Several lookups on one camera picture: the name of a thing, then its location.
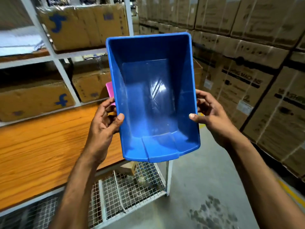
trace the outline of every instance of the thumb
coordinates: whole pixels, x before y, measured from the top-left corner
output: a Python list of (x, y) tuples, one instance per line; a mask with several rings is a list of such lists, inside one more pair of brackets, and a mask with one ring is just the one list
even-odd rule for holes
[(192, 121), (195, 121), (195, 122), (200, 123), (200, 124), (207, 124), (207, 122), (208, 122), (208, 116), (199, 116), (197, 114), (191, 113), (189, 115), (189, 118)]
[(116, 117), (116, 119), (111, 123), (111, 125), (109, 125), (109, 127), (107, 129), (111, 132), (111, 134), (114, 134), (119, 130), (119, 127), (123, 123), (124, 118), (125, 118), (124, 114), (120, 113)]

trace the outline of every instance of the person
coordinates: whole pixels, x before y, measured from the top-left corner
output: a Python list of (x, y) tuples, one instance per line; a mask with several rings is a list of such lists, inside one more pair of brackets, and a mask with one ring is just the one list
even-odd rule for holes
[[(251, 142), (231, 123), (223, 107), (208, 92), (196, 90), (198, 112), (189, 118), (205, 124), (215, 141), (227, 150), (242, 180), (250, 205), (260, 228), (305, 227), (305, 216), (281, 188), (269, 167)], [(49, 228), (87, 228), (88, 208), (94, 175), (107, 155), (114, 133), (118, 132), (124, 115), (115, 111), (113, 98), (97, 109), (90, 125), (84, 150), (71, 171), (63, 199)]]

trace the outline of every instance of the forearm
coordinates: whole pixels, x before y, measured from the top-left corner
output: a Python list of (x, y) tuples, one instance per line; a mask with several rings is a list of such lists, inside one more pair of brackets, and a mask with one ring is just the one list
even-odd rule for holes
[(88, 209), (98, 163), (84, 151), (76, 162), (49, 228), (88, 228)]
[(233, 142), (228, 152), (242, 180), (260, 228), (301, 228), (305, 216), (285, 193), (253, 145)]

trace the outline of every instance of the wire mesh shelf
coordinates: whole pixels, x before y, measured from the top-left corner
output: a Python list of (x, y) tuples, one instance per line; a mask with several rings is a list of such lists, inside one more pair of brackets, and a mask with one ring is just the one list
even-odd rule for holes
[[(153, 163), (138, 162), (135, 175), (113, 175), (94, 183), (88, 227), (102, 228), (166, 194), (162, 175)], [(63, 192), (0, 217), (1, 229), (47, 229)]]

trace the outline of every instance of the fingernail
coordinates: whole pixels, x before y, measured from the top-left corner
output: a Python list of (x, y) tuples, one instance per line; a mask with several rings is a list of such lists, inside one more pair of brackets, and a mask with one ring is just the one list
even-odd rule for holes
[(122, 120), (122, 119), (124, 118), (123, 113), (120, 113), (120, 114), (117, 116), (117, 118), (118, 118), (119, 120)]

